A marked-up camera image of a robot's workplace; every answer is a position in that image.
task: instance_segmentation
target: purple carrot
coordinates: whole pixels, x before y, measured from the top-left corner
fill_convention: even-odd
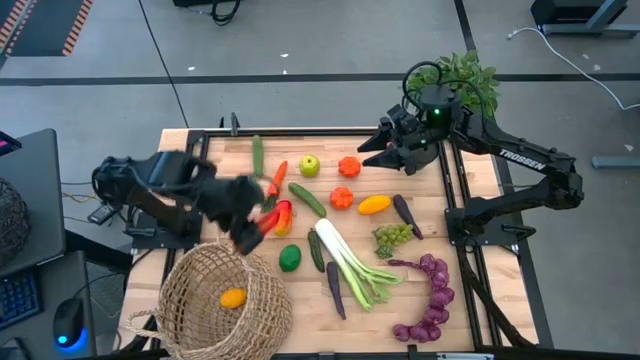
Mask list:
[[[344,312],[344,305],[342,304],[342,297],[340,296],[338,264],[336,264],[335,261],[329,261],[327,264],[327,277],[329,278],[329,288],[331,289],[331,295],[333,295],[333,302],[336,303],[336,310],[342,320],[347,320],[347,314]]]
[[[396,209],[398,215],[400,215],[405,224],[413,226],[413,229],[411,229],[413,235],[415,235],[420,240],[424,239],[424,236],[422,236],[422,231],[420,231],[420,228],[418,227],[418,224],[416,224],[416,221],[413,220],[413,215],[411,215],[409,205],[407,205],[407,202],[404,200],[402,195],[398,194],[393,196],[393,207]]]

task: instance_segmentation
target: plastic fruit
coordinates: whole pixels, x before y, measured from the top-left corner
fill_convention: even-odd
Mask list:
[[[313,155],[305,155],[300,160],[300,173],[304,177],[315,177],[320,171],[320,160]]]
[[[353,156],[345,156],[338,162],[338,172],[346,178],[354,178],[360,174],[360,161]]]

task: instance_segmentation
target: grapes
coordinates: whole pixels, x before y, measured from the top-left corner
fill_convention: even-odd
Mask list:
[[[379,248],[376,251],[378,257],[380,257],[381,259],[390,257],[393,247],[400,246],[411,240],[411,238],[413,237],[413,234],[411,232],[412,229],[412,225],[406,224],[387,225],[375,229],[372,232],[373,236],[376,239],[378,245],[384,249],[381,250]]]

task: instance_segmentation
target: potted plant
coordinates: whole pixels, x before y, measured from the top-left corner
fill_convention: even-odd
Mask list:
[[[478,87],[485,101],[485,116],[493,119],[493,115],[498,109],[498,96],[495,87],[500,82],[493,78],[496,68],[488,67],[483,69],[478,60],[478,51],[471,50],[464,56],[453,53],[451,58],[441,56],[436,63],[442,67],[442,81],[447,80],[467,80]],[[438,79],[438,70],[432,66],[424,67],[412,74],[407,81],[409,94],[419,94],[426,85],[435,84]],[[480,112],[480,99],[478,94],[466,84],[450,84],[462,96],[462,104],[471,111]]]

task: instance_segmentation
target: cucumber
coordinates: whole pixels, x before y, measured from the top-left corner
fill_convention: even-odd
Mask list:
[[[307,189],[296,183],[289,183],[289,191],[304,201],[305,204],[309,205],[309,207],[321,218],[327,216],[327,210],[313,195],[311,195],[309,191],[307,191]]]
[[[264,149],[260,135],[253,135],[253,174],[257,177],[263,175]]]
[[[320,236],[314,229],[311,229],[309,230],[307,239],[309,240],[309,250],[311,250],[313,264],[318,271],[324,272],[324,259],[322,258],[322,249],[320,248],[320,242],[322,240],[320,240]]]

